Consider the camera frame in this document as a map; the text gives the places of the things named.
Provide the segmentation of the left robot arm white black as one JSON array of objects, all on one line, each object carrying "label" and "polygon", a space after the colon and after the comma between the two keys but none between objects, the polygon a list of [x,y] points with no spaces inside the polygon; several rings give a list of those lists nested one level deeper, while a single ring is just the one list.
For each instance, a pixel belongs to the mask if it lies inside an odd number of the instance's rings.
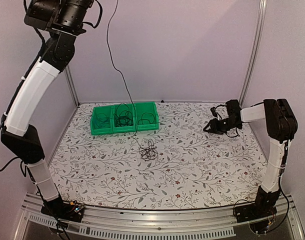
[{"label": "left robot arm white black", "polygon": [[0,141],[14,153],[15,159],[25,164],[48,210],[56,217],[63,217],[67,206],[51,177],[38,131],[30,120],[49,86],[74,57],[75,41],[86,32],[84,26],[93,29],[99,26],[103,15],[101,4],[96,23],[84,20],[93,4],[93,0],[23,2],[24,23],[39,35],[41,47],[0,121]]}]

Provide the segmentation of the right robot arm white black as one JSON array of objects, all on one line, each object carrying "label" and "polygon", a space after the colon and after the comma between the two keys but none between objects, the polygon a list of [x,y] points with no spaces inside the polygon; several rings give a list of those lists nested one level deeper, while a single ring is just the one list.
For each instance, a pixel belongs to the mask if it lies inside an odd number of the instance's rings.
[{"label": "right robot arm white black", "polygon": [[228,117],[221,118],[217,108],[212,107],[214,116],[203,128],[204,132],[223,135],[231,129],[242,129],[244,123],[265,120],[270,147],[265,176],[258,187],[251,214],[262,218],[278,200],[281,190],[281,177],[285,171],[291,142],[298,130],[298,122],[284,98],[264,99],[251,107],[241,108],[238,100],[232,99],[224,105]]}]

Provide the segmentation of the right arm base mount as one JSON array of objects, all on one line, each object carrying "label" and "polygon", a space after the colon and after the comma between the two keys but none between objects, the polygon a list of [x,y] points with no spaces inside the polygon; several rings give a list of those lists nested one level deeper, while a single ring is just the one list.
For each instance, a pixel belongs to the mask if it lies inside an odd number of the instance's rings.
[{"label": "right arm base mount", "polygon": [[243,223],[264,218],[264,220],[251,223],[249,228],[254,234],[266,234],[276,220],[276,197],[278,196],[271,192],[258,192],[254,203],[234,206],[233,215],[236,221]]}]

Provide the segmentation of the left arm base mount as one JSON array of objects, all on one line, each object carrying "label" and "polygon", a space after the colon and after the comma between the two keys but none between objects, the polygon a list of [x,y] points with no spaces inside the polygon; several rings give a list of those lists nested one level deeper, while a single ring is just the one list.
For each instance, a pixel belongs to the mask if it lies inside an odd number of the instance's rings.
[{"label": "left arm base mount", "polygon": [[44,196],[39,192],[43,205],[41,213],[57,219],[80,223],[84,216],[85,205],[74,201],[64,201],[59,195],[53,200],[47,201]]}]

